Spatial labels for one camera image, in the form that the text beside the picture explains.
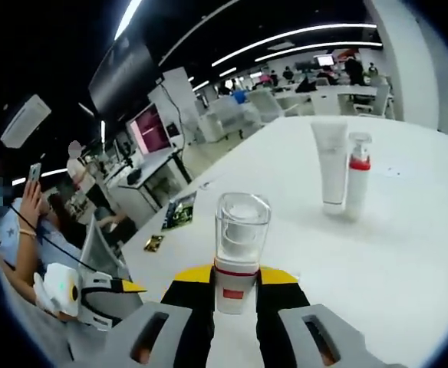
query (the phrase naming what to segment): white tube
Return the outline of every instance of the white tube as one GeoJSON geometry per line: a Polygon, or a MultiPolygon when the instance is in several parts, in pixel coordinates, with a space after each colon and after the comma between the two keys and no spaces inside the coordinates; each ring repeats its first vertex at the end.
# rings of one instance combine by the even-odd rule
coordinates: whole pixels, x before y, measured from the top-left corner
{"type": "Polygon", "coordinates": [[[323,209],[330,215],[342,213],[347,174],[347,124],[311,123],[321,167],[323,209]]]}

